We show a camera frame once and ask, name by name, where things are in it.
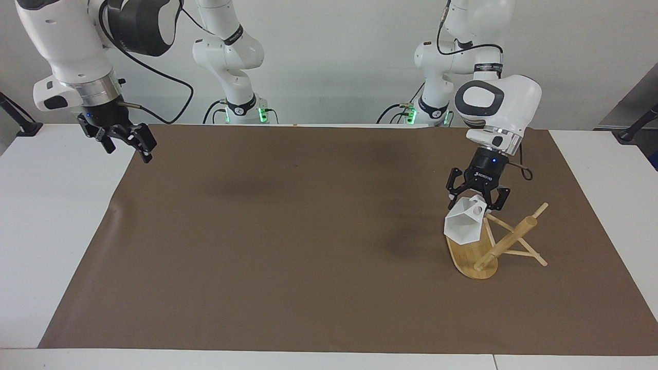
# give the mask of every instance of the brown table mat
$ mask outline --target brown table mat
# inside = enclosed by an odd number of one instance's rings
[[[40,348],[658,355],[658,325],[546,131],[509,167],[548,262],[453,266],[445,182],[461,129],[154,126]]]

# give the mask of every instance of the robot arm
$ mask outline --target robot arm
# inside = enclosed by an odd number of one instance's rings
[[[238,21],[232,0],[197,0],[204,26],[214,36],[197,40],[194,60],[221,83],[231,123],[267,122],[267,102],[254,93],[242,70],[258,68],[265,59],[261,44]]]
[[[513,9],[513,0],[449,0],[441,27],[445,24],[455,41],[437,40],[438,47],[426,42],[416,51],[416,64],[426,78],[423,94],[415,101],[419,122],[432,126],[443,122],[453,91],[446,74],[473,74],[473,80],[457,90],[455,107],[465,122],[483,127],[467,132],[467,138],[480,147],[465,171],[453,169],[450,174],[446,186],[450,208],[460,194],[475,190],[482,194],[488,209],[502,209],[510,189],[499,185],[500,176],[509,163],[508,156],[519,148],[542,96],[541,87],[531,78],[500,78],[500,45]],[[462,175],[464,182],[455,187]],[[492,198],[493,191],[498,192],[496,199]]]
[[[81,0],[16,0],[23,26],[53,71],[34,86],[37,107],[53,111],[81,106],[78,121],[88,137],[100,142],[107,153],[116,149],[111,138],[119,139],[148,163],[157,142],[146,124],[130,122],[120,80],[105,55],[104,46],[111,43],[99,32],[99,16],[124,49],[161,55],[173,43],[181,6],[179,0],[95,0],[86,4]],[[167,22],[168,14],[174,16]]]

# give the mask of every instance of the table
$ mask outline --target table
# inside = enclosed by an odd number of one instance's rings
[[[658,317],[658,249],[652,248],[658,239],[658,173],[638,148],[619,145],[608,132],[551,135]],[[50,124],[35,138],[16,139],[0,157],[0,348],[24,348],[0,350],[0,368],[658,368],[658,357],[31,349],[48,326],[131,156],[124,145],[106,155],[77,125]]]

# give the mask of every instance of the wooden dowel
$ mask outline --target wooden dowel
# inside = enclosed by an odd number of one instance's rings
[[[521,221],[517,227],[514,228],[514,231],[510,232],[509,234],[505,235],[504,238],[500,240],[500,242],[496,243],[496,245],[493,246],[492,250],[489,251],[486,255],[483,255],[476,263],[475,263],[475,270],[476,271],[482,271],[488,264],[490,264],[494,259],[498,258],[501,254],[503,254],[504,251],[508,250],[511,248],[514,243],[516,243],[519,238],[522,238],[525,234],[528,233],[528,231],[532,230],[537,226],[537,219],[528,216],[523,221]]]
[[[503,254],[513,254],[513,255],[522,255],[524,257],[534,257],[529,251],[515,251],[515,250],[506,250]]]
[[[487,215],[487,219],[491,220],[495,224],[498,224],[499,226],[502,226],[503,228],[506,228],[508,231],[514,231],[512,226],[508,225],[505,221],[492,216],[491,214]]]
[[[530,252],[530,255],[534,257],[537,260],[537,262],[540,263],[540,265],[544,267],[548,266],[548,262],[546,262],[546,260],[539,253],[537,253],[537,251],[534,250],[530,246],[530,244],[528,244],[528,242],[525,241],[525,239],[523,238],[519,239],[519,243],[521,243],[521,245]]]
[[[548,203],[542,204],[541,207],[532,215],[535,219],[538,218],[548,208]]]

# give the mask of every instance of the bamboo stand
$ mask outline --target bamboo stand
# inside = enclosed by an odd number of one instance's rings
[[[544,203],[533,215],[527,216],[515,228],[491,214],[486,215],[482,223],[481,238],[475,243],[462,246],[447,238],[450,255],[459,272],[473,279],[490,278],[497,271],[498,257],[502,254],[533,257],[542,266],[548,266],[546,260],[523,238],[523,236],[537,226],[537,218],[547,207],[548,203]],[[496,243],[488,221],[502,226],[509,233]],[[517,242],[525,248],[525,251],[510,250]]]

